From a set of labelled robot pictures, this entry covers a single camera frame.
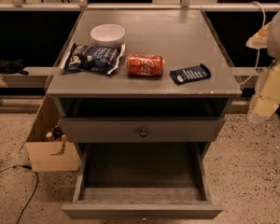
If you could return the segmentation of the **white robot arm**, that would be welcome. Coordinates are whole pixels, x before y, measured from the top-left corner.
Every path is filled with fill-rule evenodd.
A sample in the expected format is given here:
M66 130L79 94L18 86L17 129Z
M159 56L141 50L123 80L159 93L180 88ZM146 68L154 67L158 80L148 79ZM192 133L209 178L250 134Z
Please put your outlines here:
M275 64L261 74L253 95L248 118L253 123L269 119L280 106L280 10L273 19L263 25L246 45L252 49L266 49Z

